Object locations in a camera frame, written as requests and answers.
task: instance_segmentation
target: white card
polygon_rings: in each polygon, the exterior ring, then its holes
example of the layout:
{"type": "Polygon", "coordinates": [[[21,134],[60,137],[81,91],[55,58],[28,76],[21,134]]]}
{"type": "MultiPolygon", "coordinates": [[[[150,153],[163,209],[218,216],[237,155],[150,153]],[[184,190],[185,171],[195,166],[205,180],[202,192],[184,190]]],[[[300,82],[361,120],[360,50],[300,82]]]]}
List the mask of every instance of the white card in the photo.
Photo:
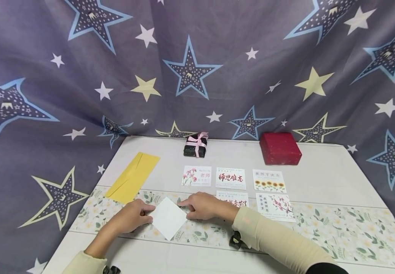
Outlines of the white card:
{"type": "Polygon", "coordinates": [[[256,193],[257,210],[264,217],[282,222],[296,222],[289,195],[256,193]]]}
{"type": "Polygon", "coordinates": [[[185,166],[182,185],[211,186],[211,167],[185,166]]]}
{"type": "Polygon", "coordinates": [[[216,198],[222,201],[230,202],[237,207],[249,207],[249,197],[245,192],[217,191],[216,198]]]}
{"type": "Polygon", "coordinates": [[[164,198],[150,216],[152,224],[167,240],[171,240],[187,220],[187,214],[168,198],[164,198]]]}
{"type": "Polygon", "coordinates": [[[287,193],[281,171],[253,169],[252,173],[255,190],[287,193]]]}
{"type": "Polygon", "coordinates": [[[216,173],[216,187],[246,190],[245,170],[218,167],[216,173]]]}

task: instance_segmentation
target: pink ribbon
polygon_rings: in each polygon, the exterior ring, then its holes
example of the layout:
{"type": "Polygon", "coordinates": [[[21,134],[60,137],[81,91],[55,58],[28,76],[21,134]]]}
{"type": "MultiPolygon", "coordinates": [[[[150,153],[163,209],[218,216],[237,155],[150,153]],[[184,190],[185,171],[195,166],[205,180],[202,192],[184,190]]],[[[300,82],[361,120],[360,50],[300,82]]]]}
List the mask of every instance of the pink ribbon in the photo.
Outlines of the pink ribbon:
{"type": "Polygon", "coordinates": [[[199,135],[197,136],[197,139],[189,136],[187,139],[187,142],[185,143],[185,145],[192,145],[195,148],[195,152],[196,152],[196,157],[199,158],[198,156],[198,148],[199,147],[204,147],[206,148],[206,144],[204,144],[202,142],[202,138],[208,139],[208,132],[201,132],[199,133],[199,135]]]}

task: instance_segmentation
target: purple fabric backdrop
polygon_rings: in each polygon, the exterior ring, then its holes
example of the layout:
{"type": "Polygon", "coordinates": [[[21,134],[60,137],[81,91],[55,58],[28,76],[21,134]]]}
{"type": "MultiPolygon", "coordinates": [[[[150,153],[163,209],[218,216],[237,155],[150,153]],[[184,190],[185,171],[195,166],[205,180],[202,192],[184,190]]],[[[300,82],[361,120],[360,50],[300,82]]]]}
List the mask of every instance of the purple fabric backdrop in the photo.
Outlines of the purple fabric backdrop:
{"type": "Polygon", "coordinates": [[[395,1],[0,0],[0,273],[41,273],[126,134],[348,147],[395,216],[395,1]]]}

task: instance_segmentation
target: beige sleeve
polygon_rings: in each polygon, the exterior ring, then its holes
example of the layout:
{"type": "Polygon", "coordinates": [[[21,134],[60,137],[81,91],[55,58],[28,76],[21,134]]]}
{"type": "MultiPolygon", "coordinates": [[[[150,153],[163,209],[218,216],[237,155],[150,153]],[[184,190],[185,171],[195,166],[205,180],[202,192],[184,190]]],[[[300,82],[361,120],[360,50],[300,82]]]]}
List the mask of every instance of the beige sleeve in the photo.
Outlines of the beige sleeve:
{"type": "Polygon", "coordinates": [[[232,228],[249,248],[266,252],[298,274],[316,263],[336,264],[317,244],[250,208],[240,208],[232,228]]]}
{"type": "Polygon", "coordinates": [[[107,259],[97,259],[80,251],[62,274],[102,274],[107,259]]]}

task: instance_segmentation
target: white table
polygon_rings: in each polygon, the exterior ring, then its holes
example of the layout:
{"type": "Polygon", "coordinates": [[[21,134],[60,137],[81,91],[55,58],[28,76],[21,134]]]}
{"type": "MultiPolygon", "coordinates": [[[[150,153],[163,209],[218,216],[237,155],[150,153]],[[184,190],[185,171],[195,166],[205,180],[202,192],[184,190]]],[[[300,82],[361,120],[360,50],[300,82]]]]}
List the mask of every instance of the white table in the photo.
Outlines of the white table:
{"type": "MultiPolygon", "coordinates": [[[[107,170],[99,180],[100,186],[111,186],[138,152],[160,156],[143,189],[216,193],[216,167],[243,168],[246,180],[252,169],[283,172],[291,201],[356,207],[387,208],[365,175],[341,145],[299,143],[302,153],[297,166],[266,166],[256,141],[210,139],[205,158],[182,155],[184,139],[128,137],[122,143],[107,170]],[[212,166],[212,187],[189,187],[180,184],[185,165],[212,166]]],[[[255,197],[251,183],[249,197],[255,197]]],[[[61,273],[70,260],[84,250],[94,234],[68,232],[43,274],[61,273]]],[[[136,239],[118,238],[107,254],[109,265],[123,273],[290,273],[269,256],[223,249],[176,245],[136,239]]],[[[339,263],[350,274],[390,274],[395,269],[352,263],[339,263]]]]}

